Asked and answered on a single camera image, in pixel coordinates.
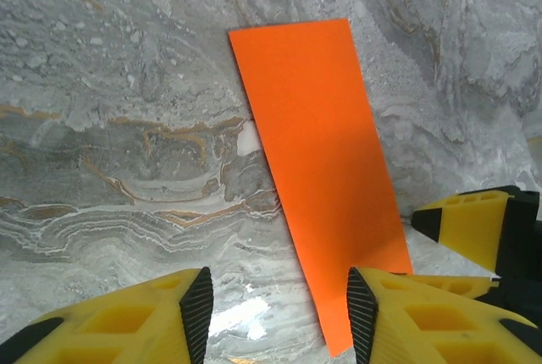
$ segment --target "marble veining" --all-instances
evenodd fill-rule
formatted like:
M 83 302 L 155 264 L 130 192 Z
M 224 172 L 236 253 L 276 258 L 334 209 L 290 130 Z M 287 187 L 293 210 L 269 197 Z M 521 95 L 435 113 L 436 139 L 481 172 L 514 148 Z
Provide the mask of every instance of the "marble veining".
M 54 308 L 208 265 L 207 362 L 354 362 L 324 346 L 227 31 L 347 17 L 416 271 L 485 275 L 407 217 L 458 190 L 539 188 L 541 11 L 0 0 L 0 341 Z

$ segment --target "gray marble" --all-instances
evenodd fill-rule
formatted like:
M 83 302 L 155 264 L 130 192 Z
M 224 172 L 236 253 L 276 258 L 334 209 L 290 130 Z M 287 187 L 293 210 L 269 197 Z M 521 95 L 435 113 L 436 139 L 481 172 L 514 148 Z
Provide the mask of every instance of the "gray marble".
M 457 190 L 539 188 L 541 10 L 0 0 L 0 341 L 54 308 L 209 265 L 207 362 L 354 362 L 325 349 L 227 31 L 350 20 L 407 218 Z M 487 274 L 405 230 L 417 272 Z

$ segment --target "orange rectangle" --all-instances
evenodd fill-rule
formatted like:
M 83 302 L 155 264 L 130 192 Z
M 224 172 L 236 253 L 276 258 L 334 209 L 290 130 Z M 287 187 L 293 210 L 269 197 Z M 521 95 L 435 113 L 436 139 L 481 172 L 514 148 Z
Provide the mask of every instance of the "orange rectangle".
M 352 345 L 350 267 L 411 272 L 346 19 L 230 32 L 332 356 Z

